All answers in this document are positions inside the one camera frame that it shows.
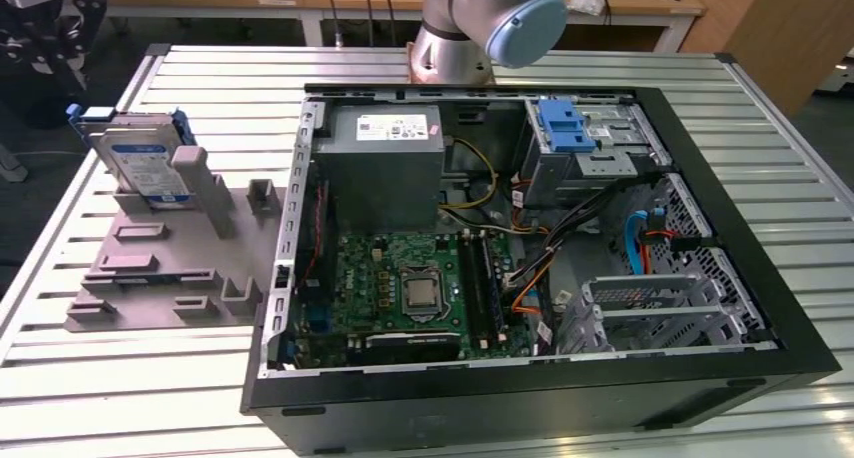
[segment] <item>black cable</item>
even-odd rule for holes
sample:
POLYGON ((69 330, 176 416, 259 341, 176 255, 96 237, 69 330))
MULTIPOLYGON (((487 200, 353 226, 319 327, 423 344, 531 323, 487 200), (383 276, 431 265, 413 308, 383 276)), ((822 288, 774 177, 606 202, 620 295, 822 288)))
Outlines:
POLYGON ((373 5, 371 5, 371 0, 365 1, 368 2, 368 43, 373 48, 373 5))
POLYGON ((539 313, 541 316, 543 323, 545 323, 545 326, 548 326, 548 329, 551 330, 551 336, 552 336, 551 343, 548 343, 548 346, 541 351, 541 353, 537 353, 539 356, 553 354, 555 340, 557 335, 557 330, 555 329, 555 326, 556 326, 555 311, 552 309, 552 302, 551 302, 551 285, 548 282, 548 275, 549 275, 549 272, 545 271, 541 278, 539 279, 539 282, 536 282, 536 285, 535 285, 536 296, 539 298, 539 313))
POLYGON ((388 17, 391 18, 391 46, 397 47, 397 31, 395 27, 395 7, 391 4, 391 0, 385 0, 388 4, 388 17))
POLYGON ((611 2, 608 0, 604 0, 604 21, 602 22, 603 25, 612 25, 614 24, 614 16, 611 15, 611 2))
MULTIPOLYGON (((467 187, 463 189, 463 192, 465 193, 465 201, 467 201, 468 203, 471 203, 472 201, 475 201, 475 198, 473 198, 473 196, 471 195, 471 186, 467 186, 467 187)), ((497 226, 500 226, 497 223, 495 223, 495 221, 493 221, 493 220, 492 220, 492 218, 489 217, 489 214, 485 212, 485 210, 484 210, 481 207, 475 206, 475 207, 473 207, 473 208, 471 208, 471 209, 472 209, 472 210, 475 210, 475 211, 477 212, 477 214, 483 217, 483 221, 484 221, 484 223, 488 223, 489 225, 497 225, 497 226)))
POLYGON ((332 8, 332 23, 335 26, 335 46, 341 46, 341 29, 337 25, 337 8, 335 8, 335 0, 329 0, 329 8, 332 8))
POLYGON ((451 215, 453 218, 456 218, 459 221, 461 221, 463 223, 465 223, 468 226, 471 226, 472 228, 480 228, 483 225, 492 225, 491 222, 485 222, 485 223, 475 223, 473 221, 471 221, 467 218, 463 218, 463 215, 460 215, 456 211, 453 210, 448 210, 448 209, 441 209, 441 211, 444 213, 447 213, 448 215, 451 215))
POLYGON ((608 204, 611 197, 618 192, 635 185, 651 183, 660 179, 660 176, 662 174, 659 172, 651 172, 634 178, 615 180, 584 201, 575 205, 563 218, 560 218, 560 221, 552 227, 548 235, 545 235, 540 254, 529 264, 512 273, 509 280, 515 281, 545 263, 545 260, 553 256, 555 251, 560 248, 560 245, 563 245, 565 235, 575 231, 580 225, 599 214, 602 208, 608 204))

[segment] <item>motherboard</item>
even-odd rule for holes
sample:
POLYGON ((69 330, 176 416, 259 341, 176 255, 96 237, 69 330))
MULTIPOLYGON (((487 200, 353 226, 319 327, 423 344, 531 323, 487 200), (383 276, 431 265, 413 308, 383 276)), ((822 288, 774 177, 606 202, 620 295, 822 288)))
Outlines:
POLYGON ((512 261, 501 233, 344 234, 336 254, 335 299, 305 313, 320 332, 309 343, 315 359, 381 362, 385 351, 405 356, 429 344, 439 354, 456 350, 451 359, 529 355, 527 322, 504 321, 499 283, 512 261), (427 342, 412 346, 419 340, 427 342), (365 358, 368 352, 380 356, 365 358))

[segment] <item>green circuit board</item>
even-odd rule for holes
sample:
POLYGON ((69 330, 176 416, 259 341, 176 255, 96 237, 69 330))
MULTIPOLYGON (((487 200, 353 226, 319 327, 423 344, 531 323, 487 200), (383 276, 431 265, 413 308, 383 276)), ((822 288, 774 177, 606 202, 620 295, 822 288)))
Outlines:
MULTIPOLYGON (((527 356, 529 343, 523 324, 505 328, 503 344, 487 350, 471 346, 465 296, 459 277, 457 239, 455 234, 341 235, 332 332, 447 331, 460 334, 460 359, 527 356), (403 288, 412 272, 440 277, 441 309, 429 319, 413 319, 404 309, 403 288)), ((511 260, 505 236, 491 236, 489 250, 489 265, 496 271, 508 271, 511 260)))

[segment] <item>white label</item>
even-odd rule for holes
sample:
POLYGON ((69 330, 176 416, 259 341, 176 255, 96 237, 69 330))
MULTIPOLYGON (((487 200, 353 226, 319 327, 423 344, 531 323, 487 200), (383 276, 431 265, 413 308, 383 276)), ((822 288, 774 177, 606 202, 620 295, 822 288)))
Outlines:
POLYGON ((427 115, 361 115, 356 120, 356 140, 425 140, 427 115))
POLYGON ((587 128, 587 134, 589 136, 611 136, 611 132, 608 131, 607 126, 591 126, 587 128))
POLYGON ((545 343, 551 345, 551 328, 548 328, 548 325, 544 321, 540 321, 539 325, 536 325, 536 334, 545 341, 545 343))
POLYGON ((122 175, 138 194, 164 203, 187 201, 189 191, 169 165, 169 152, 161 145, 113 145, 110 147, 122 175))
POLYGON ((512 190, 512 193, 509 194, 511 198, 512 198, 512 206, 515 206, 516 208, 523 208, 524 207, 524 193, 521 193, 519 190, 512 190))

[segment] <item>desk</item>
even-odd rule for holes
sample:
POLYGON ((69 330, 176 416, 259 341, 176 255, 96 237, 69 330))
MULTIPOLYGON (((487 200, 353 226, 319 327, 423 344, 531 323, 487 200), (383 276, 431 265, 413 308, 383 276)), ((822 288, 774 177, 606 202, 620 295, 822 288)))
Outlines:
POLYGON ((112 17, 295 18, 301 0, 108 0, 112 17))
MULTIPOLYGON (((676 52, 696 16, 706 7, 698 0, 610 0, 616 26, 666 28, 655 51, 676 52)), ((420 21, 421 0, 392 0, 395 18, 420 21)), ((385 0, 371 0, 375 18, 387 19, 385 0)), ((365 0, 335 0, 339 18, 365 19, 365 0)), ((307 46, 323 46, 320 22, 332 18, 329 0, 109 0, 114 17, 295 18, 301 20, 307 46)), ((571 13, 568 24, 600 25, 603 17, 571 13)))
MULTIPOLYGON (((692 429, 388 453, 531 458, 850 456, 854 198, 738 66, 712 55, 553 52, 499 84, 659 87, 843 370, 692 429)), ((287 183, 303 85, 407 79, 399 49, 172 47, 120 110, 180 106, 225 182, 287 183)), ((65 309, 118 207, 89 153, 0 302, 4 458, 292 457, 237 412, 251 327, 72 334, 65 309)))

